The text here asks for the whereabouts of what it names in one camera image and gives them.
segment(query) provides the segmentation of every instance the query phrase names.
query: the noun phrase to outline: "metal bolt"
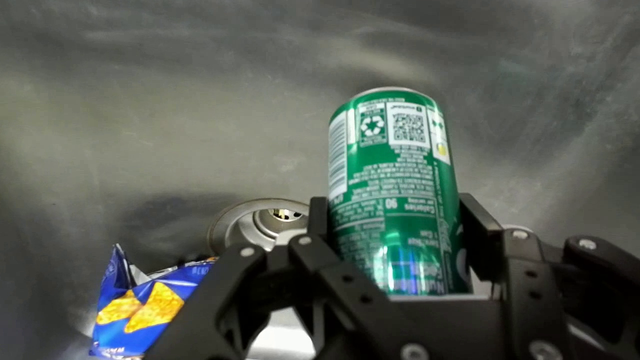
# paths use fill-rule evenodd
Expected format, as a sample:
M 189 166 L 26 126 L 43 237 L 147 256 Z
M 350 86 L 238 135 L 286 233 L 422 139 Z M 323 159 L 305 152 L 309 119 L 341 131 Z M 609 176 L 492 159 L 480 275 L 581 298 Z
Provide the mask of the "metal bolt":
M 595 250 L 598 248 L 598 245 L 593 241 L 589 241 L 589 238 L 580 238 L 577 247 L 585 248 L 585 250 Z
M 311 238 L 304 237 L 304 238 L 298 241 L 298 245 L 302 245 L 302 247 L 311 245 Z
M 527 351 L 531 353 L 534 360 L 561 360 L 559 351 L 544 341 L 534 341 L 527 344 Z
M 428 360 L 428 353 L 419 344 L 401 346 L 401 360 Z
M 512 237 L 519 238 L 519 241 L 527 241 L 527 233 L 523 233 L 523 230 L 513 230 Z
M 242 250 L 240 250 L 240 256 L 242 256 L 242 258 L 247 258 L 247 256 L 252 256 L 252 255 L 256 255 L 254 248 L 242 248 Z

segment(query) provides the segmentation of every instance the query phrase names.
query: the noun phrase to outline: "blue chip bag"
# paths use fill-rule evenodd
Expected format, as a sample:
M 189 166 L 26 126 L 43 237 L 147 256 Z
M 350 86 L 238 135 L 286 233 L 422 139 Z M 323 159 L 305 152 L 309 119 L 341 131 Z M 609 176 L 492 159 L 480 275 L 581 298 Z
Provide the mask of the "blue chip bag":
M 100 286 L 90 355 L 107 360 L 141 358 L 209 267 L 211 260 L 188 263 L 145 276 L 128 265 L 115 245 Z

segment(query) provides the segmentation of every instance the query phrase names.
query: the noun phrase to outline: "green soda can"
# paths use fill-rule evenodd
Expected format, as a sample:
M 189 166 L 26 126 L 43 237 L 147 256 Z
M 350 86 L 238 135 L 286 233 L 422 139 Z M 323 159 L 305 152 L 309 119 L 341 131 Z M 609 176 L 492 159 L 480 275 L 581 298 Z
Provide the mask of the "green soda can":
M 345 263 L 389 297 L 470 292 L 456 174 L 438 103 L 373 88 L 328 128 L 332 230 Z

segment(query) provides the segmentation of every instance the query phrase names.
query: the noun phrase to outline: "can lid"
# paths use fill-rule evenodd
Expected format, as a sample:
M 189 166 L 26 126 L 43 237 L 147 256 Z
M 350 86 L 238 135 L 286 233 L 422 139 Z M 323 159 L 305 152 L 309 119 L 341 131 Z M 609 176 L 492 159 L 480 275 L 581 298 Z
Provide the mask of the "can lid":
M 368 88 L 368 90 L 364 90 L 364 93 L 358 93 L 358 95 L 353 95 L 351 99 L 366 96 L 366 95 L 373 95 L 373 93 L 411 93 L 411 95 L 419 95 L 419 96 L 431 99 L 431 96 L 428 96 L 428 95 L 423 95 L 423 93 L 418 93 L 418 90 L 405 88 L 405 86 L 375 86 L 375 88 Z
M 368 90 L 361 90 L 358 95 L 353 95 L 350 101 L 341 103 L 330 116 L 330 123 L 339 114 L 343 113 L 350 104 L 353 104 L 358 99 L 364 99 L 364 96 L 369 96 L 369 95 L 375 95 L 375 93 L 403 93 L 403 95 L 411 95 L 411 96 L 422 96 L 426 101 L 430 101 L 431 104 L 436 104 L 440 108 L 440 103 L 436 103 L 431 96 L 423 95 L 423 93 L 418 93 L 414 88 L 405 88 L 405 86 L 375 86 L 375 88 L 368 88 Z

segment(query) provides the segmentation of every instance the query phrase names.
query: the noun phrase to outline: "gray background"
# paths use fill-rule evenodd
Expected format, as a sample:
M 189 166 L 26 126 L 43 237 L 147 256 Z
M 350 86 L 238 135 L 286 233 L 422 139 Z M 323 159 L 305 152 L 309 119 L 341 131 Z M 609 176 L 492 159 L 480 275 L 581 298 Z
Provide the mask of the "gray background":
M 1 0 L 1 358 L 83 358 L 114 243 L 151 271 L 256 196 L 325 192 L 369 86 L 448 96 L 459 191 L 640 256 L 636 0 Z

